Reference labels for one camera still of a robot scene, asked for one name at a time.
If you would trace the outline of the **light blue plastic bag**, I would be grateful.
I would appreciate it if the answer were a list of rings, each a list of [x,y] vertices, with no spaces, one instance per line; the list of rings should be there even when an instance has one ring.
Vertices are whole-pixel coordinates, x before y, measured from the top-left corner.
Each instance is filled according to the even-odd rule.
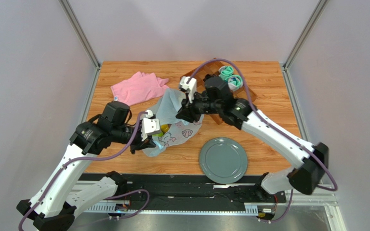
[[[185,94],[179,90],[166,89],[158,102],[149,109],[155,113],[160,125],[168,125],[169,129],[163,136],[153,136],[154,148],[143,149],[146,156],[155,157],[166,150],[166,148],[181,145],[195,136],[202,126],[204,116],[198,122],[187,122],[176,118],[181,108],[181,101]]]

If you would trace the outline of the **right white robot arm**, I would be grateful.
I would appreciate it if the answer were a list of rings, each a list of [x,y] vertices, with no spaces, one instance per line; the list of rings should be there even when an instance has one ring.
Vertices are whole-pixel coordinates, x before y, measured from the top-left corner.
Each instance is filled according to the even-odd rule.
[[[256,184],[268,194],[295,189],[311,195],[328,166],[329,149],[323,143],[305,141],[268,118],[250,101],[236,98],[228,84],[218,76],[205,81],[205,90],[197,92],[197,81],[182,77],[179,89],[185,93],[176,118],[198,122],[202,114],[218,114],[228,125],[251,134],[280,153],[291,167],[277,173],[264,173]]]

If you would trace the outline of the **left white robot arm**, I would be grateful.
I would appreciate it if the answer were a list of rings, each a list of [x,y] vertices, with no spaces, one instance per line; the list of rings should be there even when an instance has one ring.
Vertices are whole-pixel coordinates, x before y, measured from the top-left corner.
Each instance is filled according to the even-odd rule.
[[[31,220],[39,231],[66,231],[81,213],[98,202],[131,195],[127,180],[115,171],[79,192],[72,192],[85,169],[92,162],[101,161],[100,153],[112,143],[120,143],[132,153],[155,146],[152,137],[160,132],[155,114],[151,110],[140,112],[134,125],[129,124],[131,117],[128,105],[112,101],[101,114],[79,124],[44,186],[32,198],[18,203],[22,221]]]

